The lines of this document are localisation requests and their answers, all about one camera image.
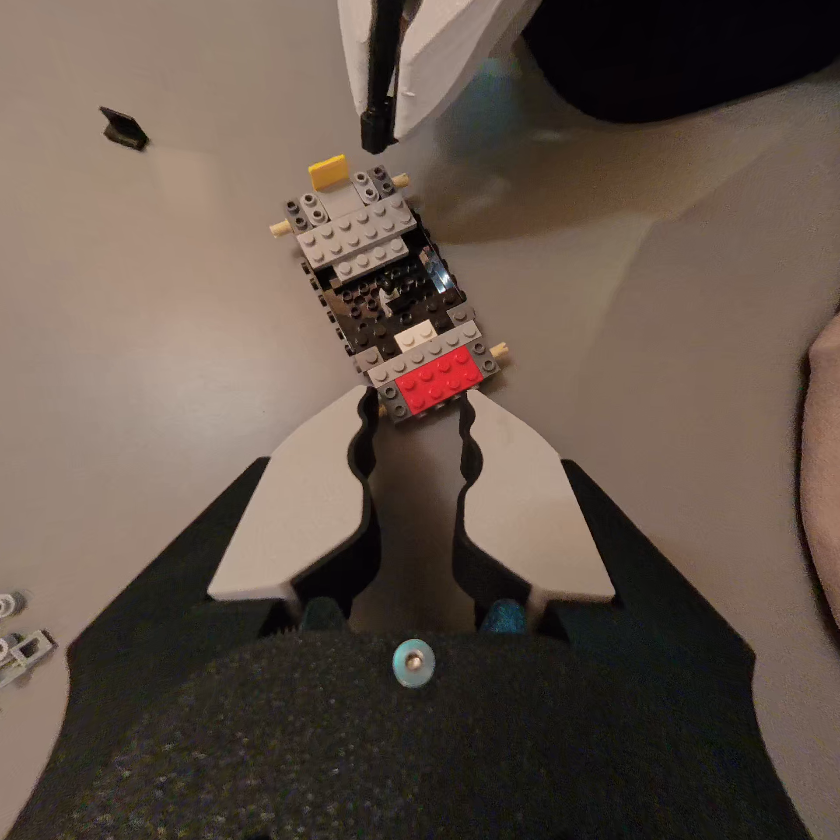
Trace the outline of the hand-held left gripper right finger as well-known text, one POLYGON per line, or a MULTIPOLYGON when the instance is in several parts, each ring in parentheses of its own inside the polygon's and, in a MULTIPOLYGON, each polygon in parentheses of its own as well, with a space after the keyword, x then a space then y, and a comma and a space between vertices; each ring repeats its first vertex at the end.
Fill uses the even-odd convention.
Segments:
POLYGON ((458 420, 464 480, 456 505, 453 575, 479 627, 498 602, 536 627, 555 603, 607 605, 616 589, 559 453, 481 391, 458 420))

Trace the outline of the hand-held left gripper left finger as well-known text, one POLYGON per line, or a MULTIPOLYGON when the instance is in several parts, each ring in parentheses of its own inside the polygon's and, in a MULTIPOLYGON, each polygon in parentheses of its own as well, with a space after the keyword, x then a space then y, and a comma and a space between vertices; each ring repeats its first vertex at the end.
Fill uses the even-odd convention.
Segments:
POLYGON ((279 601, 300 613, 327 596, 349 613, 382 563, 369 483, 378 420, 377 391, 358 385, 275 449, 209 583, 211 598, 279 601))

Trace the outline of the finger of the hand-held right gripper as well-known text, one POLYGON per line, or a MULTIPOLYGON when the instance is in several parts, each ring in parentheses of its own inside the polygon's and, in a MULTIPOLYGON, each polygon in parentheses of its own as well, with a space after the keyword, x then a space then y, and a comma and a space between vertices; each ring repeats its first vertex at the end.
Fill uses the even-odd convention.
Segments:
POLYGON ((368 108, 372 1, 338 1, 339 26, 353 105, 359 117, 368 108))
POLYGON ((495 50, 509 48, 540 1, 425 1, 404 34, 396 74, 394 137, 439 117, 495 50))

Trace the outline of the yellow hinge brick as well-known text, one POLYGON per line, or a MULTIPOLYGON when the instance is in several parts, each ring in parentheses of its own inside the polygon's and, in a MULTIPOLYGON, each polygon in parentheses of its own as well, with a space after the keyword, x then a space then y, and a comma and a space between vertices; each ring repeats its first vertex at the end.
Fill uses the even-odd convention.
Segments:
POLYGON ((312 189, 324 192, 335 186, 344 185, 350 179, 350 168, 344 154, 334 155, 308 167, 312 189))

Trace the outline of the toy brick car chassis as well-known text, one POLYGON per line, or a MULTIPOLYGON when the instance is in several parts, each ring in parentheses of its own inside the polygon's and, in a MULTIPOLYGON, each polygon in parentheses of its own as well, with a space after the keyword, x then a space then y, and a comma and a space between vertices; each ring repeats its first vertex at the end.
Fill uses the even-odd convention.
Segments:
POLYGON ((406 174, 351 171, 364 208, 331 219, 311 190, 285 202, 274 238, 301 269, 353 366, 399 424, 443 407, 500 371, 466 293, 404 194, 406 174))

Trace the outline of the grey desk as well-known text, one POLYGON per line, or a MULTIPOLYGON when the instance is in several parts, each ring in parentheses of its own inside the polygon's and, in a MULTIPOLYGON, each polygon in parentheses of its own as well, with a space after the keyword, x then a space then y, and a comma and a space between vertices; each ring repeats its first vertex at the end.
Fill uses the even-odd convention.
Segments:
MULTIPOLYGON (((2 589, 30 599, 9 626, 58 644, 2 692, 2 834, 60 729, 67 646, 358 381, 269 232, 340 153, 372 163, 334 2, 2 2, 2 589)), ((779 774, 838 838, 838 642, 794 489, 803 357, 837 306, 838 68, 619 127, 517 47, 384 163, 510 346, 491 396, 751 644, 779 774)))

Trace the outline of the black quilted pad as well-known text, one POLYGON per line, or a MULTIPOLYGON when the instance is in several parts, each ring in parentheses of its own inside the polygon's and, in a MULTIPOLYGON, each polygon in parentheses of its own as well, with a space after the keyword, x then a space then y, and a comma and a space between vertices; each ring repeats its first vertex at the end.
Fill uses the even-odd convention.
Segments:
POLYGON ((838 58, 838 1, 546 1, 522 33, 557 94, 651 123, 798 81, 838 58))

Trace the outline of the scattered small brick pieces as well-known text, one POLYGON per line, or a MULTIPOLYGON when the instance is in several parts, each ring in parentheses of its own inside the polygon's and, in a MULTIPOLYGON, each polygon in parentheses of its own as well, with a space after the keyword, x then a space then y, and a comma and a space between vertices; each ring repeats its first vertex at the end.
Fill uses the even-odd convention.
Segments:
POLYGON ((4 628, 4 624, 20 614, 26 605, 25 595, 19 591, 1 594, 1 689, 26 677, 56 648, 55 642, 42 629, 21 633, 4 628))

